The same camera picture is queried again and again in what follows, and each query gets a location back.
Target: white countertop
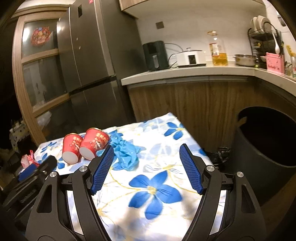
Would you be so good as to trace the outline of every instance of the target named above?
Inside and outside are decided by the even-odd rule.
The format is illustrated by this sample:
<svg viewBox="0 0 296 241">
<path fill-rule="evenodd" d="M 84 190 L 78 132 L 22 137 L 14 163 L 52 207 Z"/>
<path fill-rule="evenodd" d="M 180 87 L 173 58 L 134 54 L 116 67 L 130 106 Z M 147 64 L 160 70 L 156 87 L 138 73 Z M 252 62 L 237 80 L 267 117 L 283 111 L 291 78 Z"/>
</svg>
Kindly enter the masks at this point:
<svg viewBox="0 0 296 241">
<path fill-rule="evenodd" d="M 238 76 L 255 76 L 272 83 L 290 94 L 296 96 L 296 79 L 281 74 L 268 72 L 265 69 L 251 68 L 243 66 L 213 66 L 188 67 L 165 69 L 152 72 L 144 72 L 121 80 L 122 85 L 131 85 L 152 80 L 163 80 L 191 76 L 211 76 L 211 75 L 238 75 Z"/>
</svg>

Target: black air fryer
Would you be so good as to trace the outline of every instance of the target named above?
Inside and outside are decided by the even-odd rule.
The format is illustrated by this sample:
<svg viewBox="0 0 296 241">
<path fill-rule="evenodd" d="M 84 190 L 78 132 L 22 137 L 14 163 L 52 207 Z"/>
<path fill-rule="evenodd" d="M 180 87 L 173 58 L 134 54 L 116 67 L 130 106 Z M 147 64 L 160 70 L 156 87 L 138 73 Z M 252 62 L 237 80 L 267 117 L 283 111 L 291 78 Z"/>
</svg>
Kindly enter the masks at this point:
<svg viewBox="0 0 296 241">
<path fill-rule="evenodd" d="M 163 41 L 143 44 L 146 66 L 148 70 L 155 71 L 168 69 L 168 56 Z"/>
</svg>

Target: black trash bin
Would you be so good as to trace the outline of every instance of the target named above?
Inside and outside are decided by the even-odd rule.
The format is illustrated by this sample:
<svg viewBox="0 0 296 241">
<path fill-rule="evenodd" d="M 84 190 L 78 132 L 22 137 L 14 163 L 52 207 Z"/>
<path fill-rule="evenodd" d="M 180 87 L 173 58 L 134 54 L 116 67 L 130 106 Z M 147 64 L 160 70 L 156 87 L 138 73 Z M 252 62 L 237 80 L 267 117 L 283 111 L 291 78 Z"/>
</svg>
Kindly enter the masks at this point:
<svg viewBox="0 0 296 241">
<path fill-rule="evenodd" d="M 296 172 L 296 122 L 272 108 L 243 109 L 225 172 L 246 175 L 260 205 L 275 195 Z"/>
</svg>

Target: bottle label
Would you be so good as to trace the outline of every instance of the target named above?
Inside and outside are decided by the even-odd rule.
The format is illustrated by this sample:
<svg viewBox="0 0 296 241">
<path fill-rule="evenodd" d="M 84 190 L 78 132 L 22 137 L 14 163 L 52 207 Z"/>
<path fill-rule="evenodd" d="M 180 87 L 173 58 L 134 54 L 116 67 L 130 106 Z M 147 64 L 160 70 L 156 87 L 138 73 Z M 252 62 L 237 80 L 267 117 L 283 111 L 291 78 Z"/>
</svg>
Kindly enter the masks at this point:
<svg viewBox="0 0 296 241">
<path fill-rule="evenodd" d="M 210 44 L 211 54 L 212 56 L 219 56 L 219 46 L 217 43 Z"/>
</svg>

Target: glass jar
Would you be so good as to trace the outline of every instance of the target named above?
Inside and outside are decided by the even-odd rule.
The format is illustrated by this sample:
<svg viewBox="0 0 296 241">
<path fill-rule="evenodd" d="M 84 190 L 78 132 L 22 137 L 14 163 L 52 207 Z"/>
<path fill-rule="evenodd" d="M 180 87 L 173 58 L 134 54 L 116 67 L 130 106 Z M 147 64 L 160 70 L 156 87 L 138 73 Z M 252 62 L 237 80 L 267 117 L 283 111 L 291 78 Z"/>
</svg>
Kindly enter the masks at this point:
<svg viewBox="0 0 296 241">
<path fill-rule="evenodd" d="M 209 35 L 213 65 L 228 65 L 227 54 L 222 39 L 218 36 L 216 31 L 210 31 L 207 34 Z"/>
</svg>

